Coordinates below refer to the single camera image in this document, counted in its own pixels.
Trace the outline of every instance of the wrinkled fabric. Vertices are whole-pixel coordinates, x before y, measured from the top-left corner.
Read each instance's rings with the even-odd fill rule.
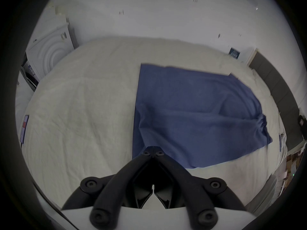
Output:
[[[232,74],[142,64],[133,158],[159,146],[185,168],[240,158],[272,142],[261,104]]]

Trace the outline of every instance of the white wall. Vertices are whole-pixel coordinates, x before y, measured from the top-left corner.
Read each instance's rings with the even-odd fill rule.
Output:
[[[225,53],[233,47],[241,52],[241,61],[257,47],[280,72],[298,104],[306,94],[307,72],[300,50],[273,0],[51,2],[58,13],[66,14],[80,45],[109,35],[163,37],[205,44]]]

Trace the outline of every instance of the small label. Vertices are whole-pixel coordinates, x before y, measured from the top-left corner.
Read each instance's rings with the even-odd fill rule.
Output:
[[[25,115],[25,119],[23,120],[22,128],[21,128],[21,134],[20,134],[20,142],[23,144],[25,141],[25,129],[27,128],[29,115]]]
[[[231,48],[229,51],[229,55],[231,55],[233,58],[238,58],[239,57],[240,52],[235,50],[234,48]]]

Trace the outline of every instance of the bed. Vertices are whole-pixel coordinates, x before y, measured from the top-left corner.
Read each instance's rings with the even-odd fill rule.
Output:
[[[273,142],[236,160],[188,169],[194,176],[224,179],[244,205],[250,203],[287,154],[279,144],[285,128],[268,86],[255,70],[206,46],[132,37],[82,45],[39,83],[25,112],[21,150],[44,194],[61,207],[83,178],[115,174],[131,160],[141,63],[232,73],[251,88]]]

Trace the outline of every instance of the cardboard box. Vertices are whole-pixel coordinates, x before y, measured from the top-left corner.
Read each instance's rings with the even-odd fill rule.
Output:
[[[292,160],[287,161],[286,163],[286,170],[291,171],[291,166],[292,166]]]

